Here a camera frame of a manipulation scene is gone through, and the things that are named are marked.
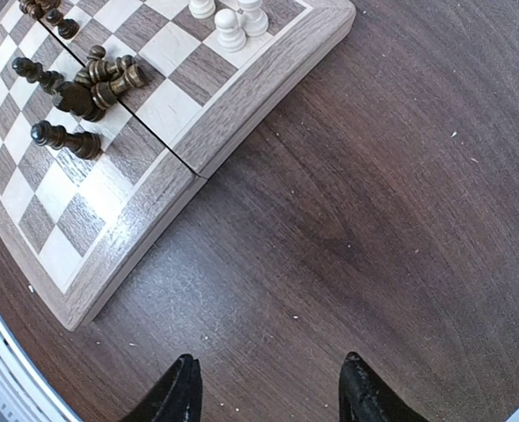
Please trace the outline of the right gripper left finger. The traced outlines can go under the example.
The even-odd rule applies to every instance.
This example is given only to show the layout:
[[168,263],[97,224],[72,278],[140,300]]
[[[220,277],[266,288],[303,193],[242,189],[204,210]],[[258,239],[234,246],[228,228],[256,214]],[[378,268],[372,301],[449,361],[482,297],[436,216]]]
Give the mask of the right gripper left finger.
[[140,403],[121,421],[201,420],[201,365],[192,354],[181,354]]

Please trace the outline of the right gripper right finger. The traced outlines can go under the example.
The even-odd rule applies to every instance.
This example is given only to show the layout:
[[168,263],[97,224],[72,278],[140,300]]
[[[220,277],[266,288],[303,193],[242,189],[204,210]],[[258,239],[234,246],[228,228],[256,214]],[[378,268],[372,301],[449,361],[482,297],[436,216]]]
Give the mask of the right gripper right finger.
[[344,359],[339,377],[339,422],[419,421],[420,415],[357,352]]

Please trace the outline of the wooden chess board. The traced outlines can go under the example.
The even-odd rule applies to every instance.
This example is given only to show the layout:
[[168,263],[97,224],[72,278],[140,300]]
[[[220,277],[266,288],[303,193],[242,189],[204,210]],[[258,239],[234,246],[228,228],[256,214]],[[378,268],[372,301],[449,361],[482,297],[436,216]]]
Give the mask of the wooden chess board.
[[[31,1],[0,12],[0,237],[66,329],[89,323],[143,254],[266,115],[350,32],[349,1],[264,1],[269,26],[235,52],[185,1],[61,1],[65,40]],[[94,45],[147,78],[96,122],[58,110],[17,57],[72,81]],[[102,153],[36,145],[35,123],[92,132]]]

